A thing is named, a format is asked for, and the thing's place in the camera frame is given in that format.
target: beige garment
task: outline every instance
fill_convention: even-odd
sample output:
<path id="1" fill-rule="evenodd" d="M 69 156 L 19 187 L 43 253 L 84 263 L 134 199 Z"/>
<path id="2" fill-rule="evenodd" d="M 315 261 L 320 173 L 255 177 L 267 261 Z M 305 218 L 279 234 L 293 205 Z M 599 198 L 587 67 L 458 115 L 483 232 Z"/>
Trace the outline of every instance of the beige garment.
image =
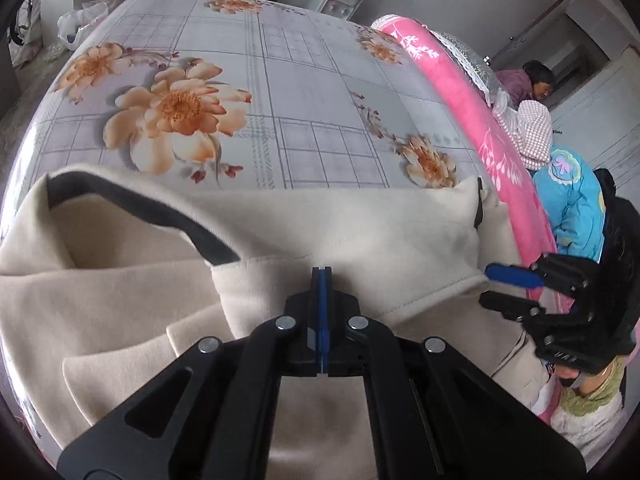
<path id="1" fill-rule="evenodd" d="M 450 317 L 454 346 L 466 344 L 463 352 L 489 374 L 502 374 L 516 358 L 529 381 L 539 373 L 517 324 L 481 309 L 477 289 L 468 303 L 457 298 L 484 283 L 479 257 L 518 261 L 506 207 L 495 196 L 485 194 L 480 236 L 473 229 L 474 180 L 453 190 L 260 191 L 187 200 L 138 174 L 81 169 L 170 204 L 223 239 L 241 261 L 208 269 L 176 231 L 145 224 L 96 197 L 49 211 L 46 181 L 34 186 L 0 247 L 0 334 L 61 446 L 202 336 L 243 336 L 279 314 L 287 294 L 308 288 L 313 265 L 331 264 L 337 288 L 355 293 L 364 314 L 399 330 L 429 310 L 446 320 L 443 302 L 460 303 L 460 316 Z M 472 323 L 469 313 L 476 315 Z M 420 324 L 414 323 L 418 332 Z M 501 384 L 530 403 L 532 388 L 520 379 L 511 384 L 510 377 Z M 273 470 L 284 476 L 287 468 L 312 470 L 326 462 L 312 451 L 324 450 L 334 466 L 350 464 L 353 478 L 371 478 L 361 381 L 309 381 L 316 382 L 283 384 Z M 323 443 L 312 439 L 306 454 L 288 447 L 302 444 L 291 442 L 286 415 L 301 399 L 316 406 L 307 410 L 309 427 L 321 431 Z M 349 418 L 348 406 L 360 410 L 350 409 Z M 317 478 L 336 477 L 325 465 Z"/>

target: floor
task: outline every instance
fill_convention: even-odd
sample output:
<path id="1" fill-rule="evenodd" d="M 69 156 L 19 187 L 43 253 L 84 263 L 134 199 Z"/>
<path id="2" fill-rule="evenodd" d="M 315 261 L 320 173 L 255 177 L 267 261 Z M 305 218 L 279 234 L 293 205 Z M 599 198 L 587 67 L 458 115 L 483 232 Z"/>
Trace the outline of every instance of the floor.
<path id="1" fill-rule="evenodd" d="M 45 92 L 65 65 L 71 52 L 57 46 L 41 51 L 17 71 L 22 95 L 0 120 L 0 189 L 4 194 L 20 141 Z"/>

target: floral bedsheet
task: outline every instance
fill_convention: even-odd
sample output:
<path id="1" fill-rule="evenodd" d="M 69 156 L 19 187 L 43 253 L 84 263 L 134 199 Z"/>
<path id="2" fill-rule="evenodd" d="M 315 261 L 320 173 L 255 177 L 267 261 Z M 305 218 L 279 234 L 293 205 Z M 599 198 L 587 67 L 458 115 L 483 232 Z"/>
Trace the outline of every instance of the floral bedsheet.
<path id="1" fill-rule="evenodd" d="M 88 162 L 179 192 L 449 187 L 486 175 L 405 49 L 261 0 L 127 0 L 37 110 L 2 232 L 43 174 Z"/>

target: bed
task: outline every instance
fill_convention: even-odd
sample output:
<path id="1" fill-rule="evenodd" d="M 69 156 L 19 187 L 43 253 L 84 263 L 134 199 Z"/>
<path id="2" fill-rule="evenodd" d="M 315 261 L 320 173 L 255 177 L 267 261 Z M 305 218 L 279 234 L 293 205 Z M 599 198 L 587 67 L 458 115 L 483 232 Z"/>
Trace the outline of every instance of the bed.
<path id="1" fill-rule="evenodd" d="M 443 44 L 404 18 L 378 28 L 260 0 L 127 0 L 41 102 L 1 234 L 41 176 L 84 162 L 185 194 L 479 175 L 509 205 L 523 263 L 554 251 L 518 154 Z"/>

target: checkered cloth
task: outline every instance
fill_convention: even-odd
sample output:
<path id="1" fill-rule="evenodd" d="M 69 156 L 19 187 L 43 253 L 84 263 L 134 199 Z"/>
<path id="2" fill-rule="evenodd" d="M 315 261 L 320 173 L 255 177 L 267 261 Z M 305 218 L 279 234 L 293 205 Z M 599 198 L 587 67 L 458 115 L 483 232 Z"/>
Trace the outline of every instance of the checkered cloth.
<path id="1" fill-rule="evenodd" d="M 539 170 L 551 160 L 553 127 L 551 114 L 537 101 L 523 101 L 516 112 L 505 101 L 508 94 L 498 92 L 494 116 L 520 153 L 528 170 Z"/>

